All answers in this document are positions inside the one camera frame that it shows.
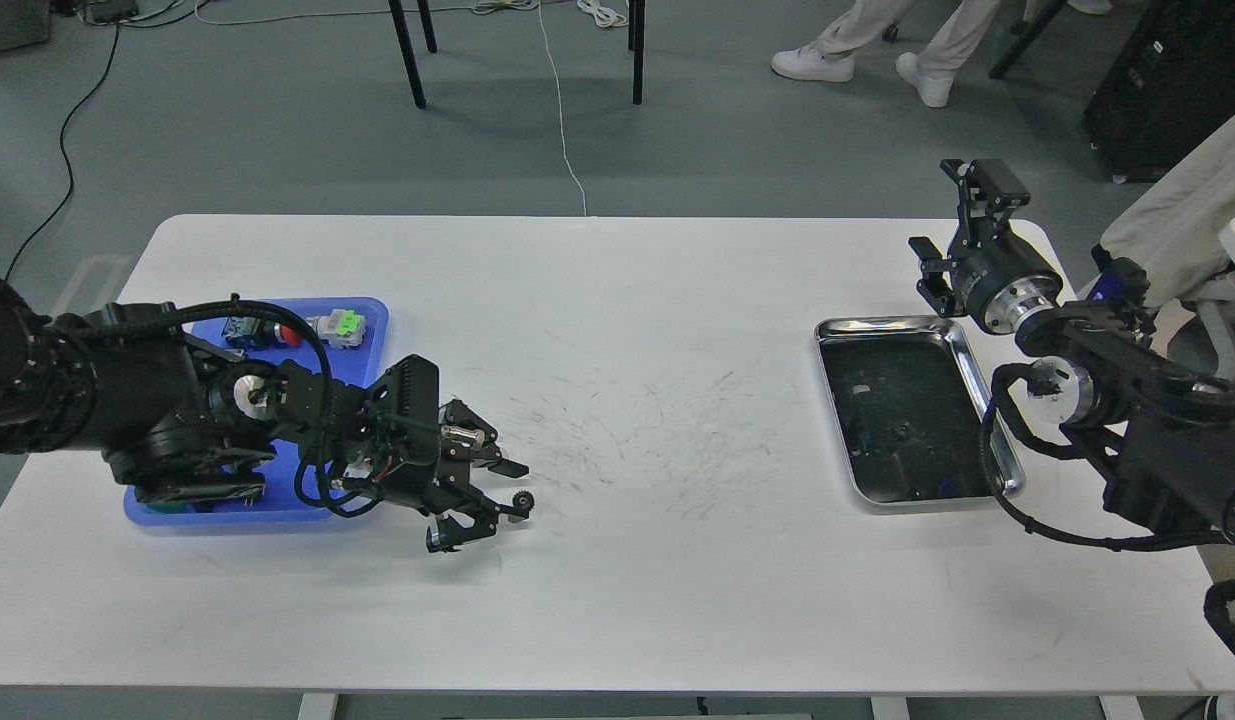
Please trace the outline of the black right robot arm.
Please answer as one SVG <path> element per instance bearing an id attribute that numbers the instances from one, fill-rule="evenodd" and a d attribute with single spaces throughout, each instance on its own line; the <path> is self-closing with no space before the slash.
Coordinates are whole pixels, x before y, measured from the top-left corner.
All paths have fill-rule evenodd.
<path id="1" fill-rule="evenodd" d="M 992 495 L 1028 534 L 1114 552 L 1165 552 L 1203 543 L 1235 548 L 1235 387 L 1200 375 L 1151 348 L 1146 272 L 1094 254 L 1100 282 L 1062 303 L 1062 277 L 1011 228 L 1028 188 L 998 159 L 945 159 L 957 188 L 957 228 L 946 252 L 910 238 L 918 291 L 942 317 L 968 316 L 1011 337 L 1028 363 L 998 366 L 981 419 L 979 454 L 997 421 L 1028 448 L 1084 459 L 1098 474 L 1103 509 L 1142 537 L 1065 532 Z"/>

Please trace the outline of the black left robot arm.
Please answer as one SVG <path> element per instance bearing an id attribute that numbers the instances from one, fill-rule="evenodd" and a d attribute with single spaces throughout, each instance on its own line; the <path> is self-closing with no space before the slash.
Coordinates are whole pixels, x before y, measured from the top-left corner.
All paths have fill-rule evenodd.
<path id="1" fill-rule="evenodd" d="M 338 382 L 311 325 L 270 303 L 44 316 L 0 278 L 0 454 L 98 451 L 141 503 L 261 496 L 261 466 L 284 441 L 298 501 L 338 517 L 382 503 L 433 516 L 433 553 L 527 520 L 530 492 L 495 501 L 471 482 L 475 468 L 520 478 L 526 466 L 466 403 L 440 403 L 438 384 L 419 354 L 371 387 Z"/>

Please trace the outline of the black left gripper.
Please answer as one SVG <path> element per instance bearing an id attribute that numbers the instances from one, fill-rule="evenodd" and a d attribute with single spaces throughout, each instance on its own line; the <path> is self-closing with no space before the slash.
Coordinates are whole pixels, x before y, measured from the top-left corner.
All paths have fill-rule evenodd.
<path id="1" fill-rule="evenodd" d="M 375 400 L 364 414 L 362 510 L 394 505 L 437 516 L 425 538 L 430 553 L 457 552 L 462 543 L 493 537 L 503 519 L 517 522 L 508 516 L 513 500 L 466 511 L 469 466 L 508 478 L 522 478 L 530 468 L 509 459 L 498 445 L 498 430 L 461 398 L 443 405 Z M 471 524 L 456 519 L 453 511 Z"/>

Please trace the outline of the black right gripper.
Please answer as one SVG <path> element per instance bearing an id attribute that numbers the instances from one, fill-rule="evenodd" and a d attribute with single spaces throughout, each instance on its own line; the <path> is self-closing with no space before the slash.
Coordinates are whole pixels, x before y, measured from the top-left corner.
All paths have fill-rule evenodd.
<path id="1" fill-rule="evenodd" d="M 940 161 L 957 186 L 957 228 L 941 254 L 932 240 L 913 236 L 919 295 L 942 317 L 969 316 L 986 333 L 1015 333 L 1037 308 L 1052 308 L 1062 277 L 1032 245 L 1009 231 L 1013 214 L 1032 195 L 1007 161 Z"/>

